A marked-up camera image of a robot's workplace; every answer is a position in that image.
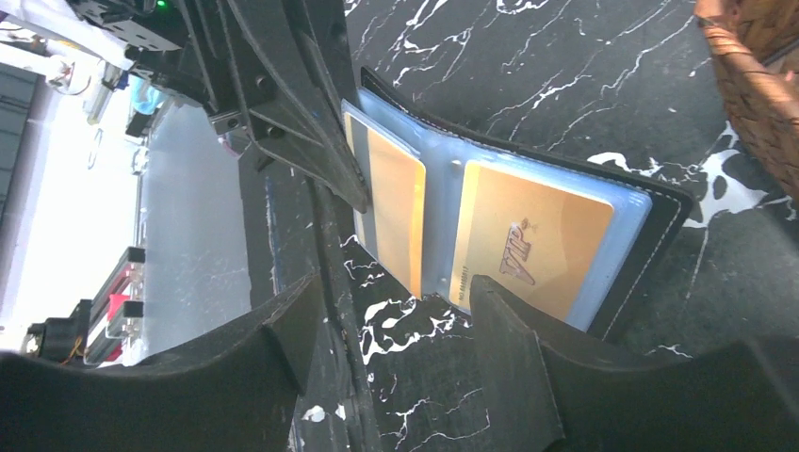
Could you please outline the gold VIP credit card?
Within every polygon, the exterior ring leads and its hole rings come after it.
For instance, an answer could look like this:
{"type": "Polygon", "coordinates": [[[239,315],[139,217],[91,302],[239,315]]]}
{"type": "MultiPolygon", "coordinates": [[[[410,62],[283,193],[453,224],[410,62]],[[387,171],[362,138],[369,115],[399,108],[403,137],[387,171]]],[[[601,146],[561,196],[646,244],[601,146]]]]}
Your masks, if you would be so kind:
{"type": "Polygon", "coordinates": [[[448,298],[470,306],[489,276],[533,307],[566,319],[611,225],[609,202],[469,162],[448,298]]]}

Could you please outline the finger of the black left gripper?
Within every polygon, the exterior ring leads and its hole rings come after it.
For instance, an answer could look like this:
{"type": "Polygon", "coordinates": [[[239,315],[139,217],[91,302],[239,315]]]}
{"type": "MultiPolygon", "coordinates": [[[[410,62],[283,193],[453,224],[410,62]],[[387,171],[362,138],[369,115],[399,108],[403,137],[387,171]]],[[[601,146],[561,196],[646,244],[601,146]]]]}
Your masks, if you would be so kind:
{"type": "Polygon", "coordinates": [[[366,178],[345,136],[356,83],[341,1],[221,1],[236,107],[256,147],[359,212],[366,178]]]}

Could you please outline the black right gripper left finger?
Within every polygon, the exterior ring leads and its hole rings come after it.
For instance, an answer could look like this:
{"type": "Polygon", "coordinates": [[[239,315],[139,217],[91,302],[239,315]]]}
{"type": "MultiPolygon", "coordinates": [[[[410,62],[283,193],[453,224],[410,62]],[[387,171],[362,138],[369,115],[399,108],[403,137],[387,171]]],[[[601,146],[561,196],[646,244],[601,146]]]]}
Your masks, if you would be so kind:
{"type": "Polygon", "coordinates": [[[133,366],[1,356],[5,451],[284,451],[314,356],[323,284],[133,366]]]}

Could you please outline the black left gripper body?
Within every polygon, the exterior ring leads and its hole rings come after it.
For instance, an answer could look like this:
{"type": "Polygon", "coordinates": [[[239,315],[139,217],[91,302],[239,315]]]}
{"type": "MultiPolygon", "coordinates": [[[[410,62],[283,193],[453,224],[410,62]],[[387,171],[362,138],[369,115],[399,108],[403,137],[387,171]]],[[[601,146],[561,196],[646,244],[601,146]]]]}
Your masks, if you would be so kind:
{"type": "Polygon", "coordinates": [[[132,73],[183,102],[207,122],[219,114],[217,1],[69,1],[77,18],[122,41],[132,73]]]}

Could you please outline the black leather card holder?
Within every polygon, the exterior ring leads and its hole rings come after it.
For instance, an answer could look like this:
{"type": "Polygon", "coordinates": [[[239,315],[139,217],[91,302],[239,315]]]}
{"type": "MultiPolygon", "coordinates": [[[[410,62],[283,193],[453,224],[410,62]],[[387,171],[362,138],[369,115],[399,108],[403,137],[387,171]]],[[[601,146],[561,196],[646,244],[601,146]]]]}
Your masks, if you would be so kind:
{"type": "Polygon", "coordinates": [[[354,230],[397,282],[470,312],[485,275],[596,338],[619,333],[693,209],[686,190],[479,134],[360,78],[342,105],[370,193],[354,230]]]}

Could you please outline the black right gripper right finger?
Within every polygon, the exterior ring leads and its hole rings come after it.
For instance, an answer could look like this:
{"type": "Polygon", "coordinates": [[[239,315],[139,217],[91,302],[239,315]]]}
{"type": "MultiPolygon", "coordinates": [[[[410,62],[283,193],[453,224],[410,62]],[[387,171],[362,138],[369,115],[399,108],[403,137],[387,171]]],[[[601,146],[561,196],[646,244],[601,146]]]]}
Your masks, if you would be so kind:
{"type": "Polygon", "coordinates": [[[471,283],[475,349],[502,451],[794,451],[798,342],[744,339],[686,361],[629,353],[471,283]]]}

